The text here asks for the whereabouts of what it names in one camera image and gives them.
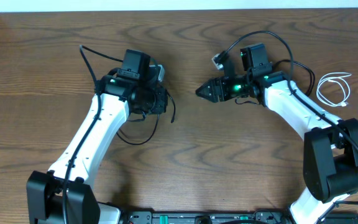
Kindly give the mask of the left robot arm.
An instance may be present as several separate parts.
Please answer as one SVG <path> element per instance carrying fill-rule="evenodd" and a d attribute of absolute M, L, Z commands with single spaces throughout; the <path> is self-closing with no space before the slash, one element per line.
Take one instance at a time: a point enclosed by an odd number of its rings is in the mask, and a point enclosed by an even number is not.
<path fill-rule="evenodd" d="M 131 114 L 160 116 L 168 91 L 163 65 L 150 55 L 126 50 L 121 66 L 94 81 L 85 120 L 47 172 L 33 171 L 27 185 L 30 223 L 120 223 L 121 210 L 97 201 L 94 182 L 101 162 Z"/>

